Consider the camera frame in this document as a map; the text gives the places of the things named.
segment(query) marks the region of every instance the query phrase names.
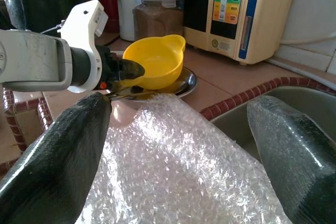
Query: red container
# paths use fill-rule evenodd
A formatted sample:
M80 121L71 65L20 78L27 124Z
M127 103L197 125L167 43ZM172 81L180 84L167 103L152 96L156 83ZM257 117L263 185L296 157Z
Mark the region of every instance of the red container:
M110 33L119 32L118 1L117 0L99 0L104 6L104 11L109 16L104 31Z

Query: wall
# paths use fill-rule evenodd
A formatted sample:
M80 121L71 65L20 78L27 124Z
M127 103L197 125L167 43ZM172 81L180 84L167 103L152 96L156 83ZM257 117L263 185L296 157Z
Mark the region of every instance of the wall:
M283 41L310 40L336 32L336 0L293 0ZM281 46L276 55L336 74L336 39Z

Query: yellow plastic cup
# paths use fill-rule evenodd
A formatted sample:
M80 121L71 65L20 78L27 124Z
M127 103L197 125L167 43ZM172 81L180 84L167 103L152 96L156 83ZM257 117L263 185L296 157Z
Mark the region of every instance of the yellow plastic cup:
M174 83L181 74L185 39L180 35L150 37L132 43L123 59L133 60L145 68L145 74L134 80L124 80L125 87L138 85L157 90Z

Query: sink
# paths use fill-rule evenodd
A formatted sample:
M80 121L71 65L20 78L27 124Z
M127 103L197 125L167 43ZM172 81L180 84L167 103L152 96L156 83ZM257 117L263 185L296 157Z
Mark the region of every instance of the sink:
M332 139L336 140L336 97L302 87L278 87L265 93L276 97L313 119ZM247 102L214 118L211 122L251 156L260 161L257 145L247 121Z

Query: silver plate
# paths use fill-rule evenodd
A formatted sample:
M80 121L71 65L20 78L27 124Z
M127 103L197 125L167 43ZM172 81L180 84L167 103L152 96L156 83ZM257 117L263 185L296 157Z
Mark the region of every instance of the silver plate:
M179 76L179 78L176 80L176 82L185 82L185 88L183 88L183 90L176 90L174 92L171 92L173 94L176 94L178 97L184 97L188 94L190 94L191 92L193 92L193 90L195 89L196 85L197 85L197 77L194 74L193 71L191 71L188 68L183 67L182 72ZM138 92L142 92L143 89L142 88L134 88L132 87L131 89L131 93L138 93ZM130 90L125 90L124 92L120 92L119 95L123 95L126 93L130 93ZM129 97L127 98L128 100L132 100L132 101L136 101L136 102L146 102L148 101L150 98L152 97L152 95L142 95L142 96L138 96L138 97Z

